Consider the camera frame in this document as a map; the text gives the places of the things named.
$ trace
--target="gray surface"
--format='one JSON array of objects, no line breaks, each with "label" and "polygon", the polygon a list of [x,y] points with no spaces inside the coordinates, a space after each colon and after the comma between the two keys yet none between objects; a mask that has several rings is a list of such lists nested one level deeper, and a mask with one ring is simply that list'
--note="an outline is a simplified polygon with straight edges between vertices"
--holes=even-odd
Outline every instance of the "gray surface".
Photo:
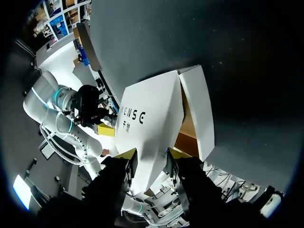
[{"label": "gray surface", "polygon": [[119,100],[126,86],[201,64],[216,140],[208,161],[286,190],[303,149],[302,69],[286,27],[292,23],[280,21],[292,13],[275,7],[255,0],[98,0],[91,40]]},{"label": "gray surface", "polygon": [[57,41],[55,44],[52,45],[52,41],[48,42],[50,44],[51,49],[47,50],[47,44],[43,45],[36,53],[36,59],[37,59],[37,67],[40,68],[40,66],[55,52],[57,52],[59,49],[61,49],[63,46],[67,45],[69,42],[72,42],[74,40],[74,34],[71,33],[61,40]]},{"label": "gray surface", "polygon": [[79,62],[74,68],[73,74],[78,77],[83,85],[97,86],[89,66],[85,66],[84,63]]},{"label": "gray surface", "polygon": [[[33,75],[31,58],[18,46],[14,47],[7,61],[0,90],[0,135],[1,155],[9,190],[16,199],[12,184],[18,174],[24,176],[33,157],[37,157],[37,164],[31,169],[29,178],[47,195],[55,196],[58,193],[58,184],[54,177],[58,175],[67,188],[65,182],[71,166],[64,164],[55,154],[48,161],[44,158],[38,149],[43,141],[43,137],[38,134],[38,124],[27,116],[22,106],[22,92],[25,88],[28,89],[29,83],[33,83],[39,72],[36,71],[38,75]],[[31,211],[38,210],[32,199],[29,208]]]}]

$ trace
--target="white panel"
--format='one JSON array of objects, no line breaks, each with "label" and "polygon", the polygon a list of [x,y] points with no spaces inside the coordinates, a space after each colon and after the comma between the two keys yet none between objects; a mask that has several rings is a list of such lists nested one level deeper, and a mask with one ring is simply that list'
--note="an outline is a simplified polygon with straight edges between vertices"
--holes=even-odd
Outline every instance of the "white panel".
[{"label": "white panel", "polygon": [[119,153],[137,149],[138,166],[131,186],[134,194],[145,192],[154,183],[166,165],[167,148],[176,142],[184,117],[180,86],[177,71],[172,71],[124,91],[114,143]]},{"label": "white panel", "polygon": [[201,66],[191,68],[180,74],[180,81],[189,103],[195,134],[199,147],[199,158],[204,161],[212,152],[214,125],[211,102],[204,72]]}]

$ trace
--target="yellow block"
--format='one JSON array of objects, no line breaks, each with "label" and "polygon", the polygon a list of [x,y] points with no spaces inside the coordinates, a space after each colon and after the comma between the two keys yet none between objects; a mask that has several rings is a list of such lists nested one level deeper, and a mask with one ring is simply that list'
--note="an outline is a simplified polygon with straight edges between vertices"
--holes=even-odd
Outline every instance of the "yellow block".
[{"label": "yellow block", "polygon": [[98,125],[97,129],[98,135],[115,136],[115,129],[105,125],[104,123]]},{"label": "yellow block", "polygon": [[119,154],[115,156],[115,158],[125,158],[125,159],[131,159],[133,157],[133,154],[135,153],[136,148],[133,148],[125,153]]},{"label": "yellow block", "polygon": [[173,158],[174,159],[178,159],[178,158],[190,158],[191,156],[186,154],[186,153],[181,153],[181,152],[178,152],[172,148],[169,148],[169,151],[170,153],[172,154]]}]

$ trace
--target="white cable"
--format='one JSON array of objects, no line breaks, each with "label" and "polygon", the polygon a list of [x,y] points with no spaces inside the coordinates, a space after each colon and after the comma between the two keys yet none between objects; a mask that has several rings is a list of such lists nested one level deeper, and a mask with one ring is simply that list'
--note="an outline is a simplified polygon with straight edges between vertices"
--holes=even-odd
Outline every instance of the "white cable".
[{"label": "white cable", "polygon": [[83,164],[82,162],[73,161],[73,160],[69,159],[68,157],[64,156],[61,152],[59,152],[57,150],[57,148],[52,144],[52,142],[46,136],[46,134],[45,134],[45,132],[44,132],[44,130],[42,128],[42,125],[40,125],[39,128],[40,128],[40,131],[41,131],[44,139],[47,141],[47,143],[50,145],[50,147],[55,151],[55,153],[58,154],[59,157],[61,157],[62,159],[68,161],[69,163],[71,163],[73,165],[82,165]]},{"label": "white cable", "polygon": [[75,138],[78,143],[80,144],[83,152],[85,153],[84,154],[84,159],[82,160],[82,163],[86,163],[86,160],[87,160],[87,150],[86,150],[86,146],[84,145],[84,143],[79,139],[79,137],[74,134],[74,133],[71,133],[71,132],[62,132],[58,129],[58,126],[57,126],[57,120],[58,120],[58,117],[61,115],[62,113],[59,112],[56,116],[56,119],[55,119],[55,127],[56,127],[56,131],[61,134],[61,135],[68,135],[68,136],[72,136],[73,138]]},{"label": "white cable", "polygon": [[61,149],[63,152],[65,152],[65,153],[71,155],[72,157],[77,158],[78,160],[82,161],[78,156],[76,156],[76,155],[70,153],[69,151],[65,150],[64,148],[62,148],[62,147],[55,141],[55,139],[53,139],[53,137],[50,135],[50,133],[48,132],[48,130],[45,129],[45,126],[43,125],[43,122],[44,122],[44,121],[46,120],[46,118],[47,118],[48,111],[49,111],[49,106],[47,106],[47,112],[46,112],[46,114],[45,114],[45,116],[44,116],[44,118],[43,118],[43,121],[42,121],[42,123],[41,123],[42,128],[45,130],[45,132],[47,133],[48,137],[49,137],[49,138],[51,139],[51,141],[52,141],[57,147],[59,147],[59,149]]},{"label": "white cable", "polygon": [[77,155],[74,155],[72,153],[70,153],[69,151],[67,151],[66,149],[64,149],[63,147],[61,147],[57,142],[56,140],[50,135],[50,133],[45,129],[45,132],[47,133],[47,135],[50,137],[50,140],[59,148],[61,149],[63,152],[67,153],[68,155],[71,155],[72,157],[74,158],[77,158],[78,160],[82,161]]},{"label": "white cable", "polygon": [[34,52],[32,52],[32,51],[31,51],[27,46],[25,46],[20,40],[16,39],[15,42],[17,42],[17,44],[22,45],[22,46],[24,47],[24,49],[32,55],[32,57],[35,57],[35,56],[36,56],[36,54],[34,54]]}]

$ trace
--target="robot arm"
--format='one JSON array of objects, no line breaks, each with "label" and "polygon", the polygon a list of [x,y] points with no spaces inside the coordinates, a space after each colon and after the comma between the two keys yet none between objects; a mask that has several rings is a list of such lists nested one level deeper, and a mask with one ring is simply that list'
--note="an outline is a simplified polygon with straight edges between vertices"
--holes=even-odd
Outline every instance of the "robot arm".
[{"label": "robot arm", "polygon": [[[75,163],[84,165],[90,177],[94,179],[101,170],[96,158],[102,153],[100,142],[74,125],[72,120],[60,111],[53,109],[53,106],[56,106],[62,111],[70,111],[71,98],[75,93],[74,90],[59,86],[54,76],[50,72],[45,72],[29,91],[23,102],[23,108],[29,117],[40,124],[40,128],[46,128],[75,146],[76,154],[80,159],[80,162]],[[60,157],[65,157],[61,152],[56,150],[55,152]]]}]

